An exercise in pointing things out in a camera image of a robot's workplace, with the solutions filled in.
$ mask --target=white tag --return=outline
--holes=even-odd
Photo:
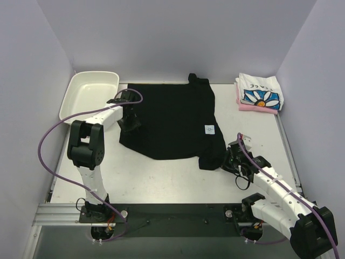
[[[214,125],[205,125],[205,134],[214,135],[215,132],[215,126]]]

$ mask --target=black t-shirt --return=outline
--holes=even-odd
[[[120,143],[156,160],[199,157],[199,168],[221,166],[226,147],[215,118],[208,79],[189,75],[186,85],[128,84],[143,102],[134,105],[141,126],[121,132]]]

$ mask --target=screw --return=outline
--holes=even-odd
[[[122,215],[122,217],[127,218],[128,212],[123,210],[123,211],[121,211],[121,215]]]
[[[228,209],[228,210],[225,212],[225,216],[226,216],[226,217],[232,217],[232,211]]]

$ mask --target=white tag with blue print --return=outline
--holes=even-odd
[[[215,126],[214,125],[205,125],[205,134],[215,135]]]
[[[284,98],[276,77],[252,77],[240,73],[236,81],[241,103],[281,111]]]

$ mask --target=white table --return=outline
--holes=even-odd
[[[236,140],[238,132],[252,138],[254,156],[262,155],[293,188],[295,180],[279,133],[275,116],[259,112],[238,111],[234,85],[211,85],[216,96],[215,116],[226,143]],[[58,174],[81,182],[81,176],[67,158],[66,144],[61,153]],[[235,176],[217,169],[198,168],[198,157],[158,161],[119,144],[120,128],[114,124],[105,132],[105,158],[101,164],[103,182],[111,203],[241,203],[253,193],[255,185],[242,191]],[[57,179],[51,203],[75,203],[85,191]]]

